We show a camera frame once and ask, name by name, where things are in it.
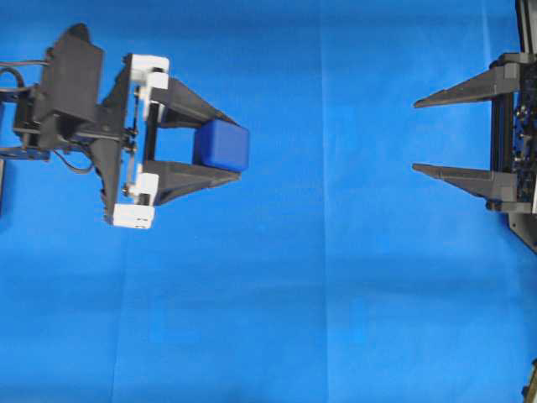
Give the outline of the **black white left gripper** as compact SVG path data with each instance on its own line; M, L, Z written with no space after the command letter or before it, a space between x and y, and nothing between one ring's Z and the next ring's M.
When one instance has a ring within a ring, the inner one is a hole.
M156 113L156 128L201 128L215 120L239 124L182 81L169 77L168 58L138 54L125 57L113 88L98 108L97 128L102 136L94 141L94 166L102 181L105 221L114 227L149 229L154 220L154 205L161 206L180 196L238 181L241 174L158 160L147 160L142 168L129 160L127 195L133 202L118 203L122 152L136 153L132 141L136 130L125 127L132 83L140 86L138 99L143 103L143 118Z

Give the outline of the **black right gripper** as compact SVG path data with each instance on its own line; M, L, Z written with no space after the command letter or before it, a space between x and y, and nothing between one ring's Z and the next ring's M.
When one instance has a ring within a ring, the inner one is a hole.
M412 169L488 200L486 208L507 215L511 231L535 251L536 56L528 53L504 53L491 66L493 68L482 74L416 101L414 107L493 99L490 152L492 170L416 163L412 164Z

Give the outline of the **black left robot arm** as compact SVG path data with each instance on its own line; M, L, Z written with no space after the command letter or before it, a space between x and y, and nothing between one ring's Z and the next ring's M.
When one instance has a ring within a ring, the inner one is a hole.
M94 170L102 181L104 219L115 227L149 229L154 210L177 197L237 181L248 168L250 134L181 81L169 75L169 60L129 54L93 120L52 113L37 118L44 99L38 86L25 86L12 63L1 71L16 77L15 88L1 90L1 102L16 104L13 131L18 147L1 150L4 160L48 160L80 152L91 162L74 167ZM189 164L155 158L159 129L195 132Z

